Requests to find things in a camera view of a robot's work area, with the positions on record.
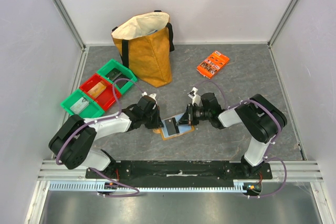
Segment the yellow leather card holder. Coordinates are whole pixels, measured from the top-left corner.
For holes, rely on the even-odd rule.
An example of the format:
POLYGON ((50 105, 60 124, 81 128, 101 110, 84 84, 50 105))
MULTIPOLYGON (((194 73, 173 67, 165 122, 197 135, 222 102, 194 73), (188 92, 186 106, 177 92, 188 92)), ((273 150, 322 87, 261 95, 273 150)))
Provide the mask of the yellow leather card holder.
POLYGON ((155 134, 160 134, 162 137, 162 140, 169 140, 174 137, 178 137, 190 132, 193 132, 195 130, 195 127, 192 125, 178 125, 177 122, 181 117, 183 116, 183 113, 171 116, 170 118, 166 118, 162 120, 163 126, 158 129, 153 129, 152 131, 155 134))

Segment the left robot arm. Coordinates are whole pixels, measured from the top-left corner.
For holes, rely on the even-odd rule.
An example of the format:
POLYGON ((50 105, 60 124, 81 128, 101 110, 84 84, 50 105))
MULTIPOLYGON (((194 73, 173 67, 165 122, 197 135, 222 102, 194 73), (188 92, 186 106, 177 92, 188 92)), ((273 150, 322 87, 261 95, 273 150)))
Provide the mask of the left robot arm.
POLYGON ((56 155, 57 165, 68 169, 95 168, 102 177, 110 178, 116 171, 114 159, 106 151, 94 148, 94 141, 142 125, 150 130, 163 126, 155 93, 143 93, 138 103, 112 115, 92 119, 77 114, 70 116, 50 140, 49 148, 56 155))

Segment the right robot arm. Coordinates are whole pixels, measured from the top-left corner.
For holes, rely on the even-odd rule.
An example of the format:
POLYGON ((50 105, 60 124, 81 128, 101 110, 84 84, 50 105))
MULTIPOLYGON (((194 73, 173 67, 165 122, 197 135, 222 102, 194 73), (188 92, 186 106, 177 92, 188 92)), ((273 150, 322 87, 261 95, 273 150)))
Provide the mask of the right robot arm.
POLYGON ((269 145, 287 125, 286 116, 261 94, 241 101, 230 109, 223 109, 211 92, 203 94, 199 99, 201 105, 196 102, 188 104, 176 124, 195 126, 200 121, 209 121, 216 129, 243 124, 251 134, 251 140, 241 158, 240 172, 245 178, 254 178, 267 158, 269 145))

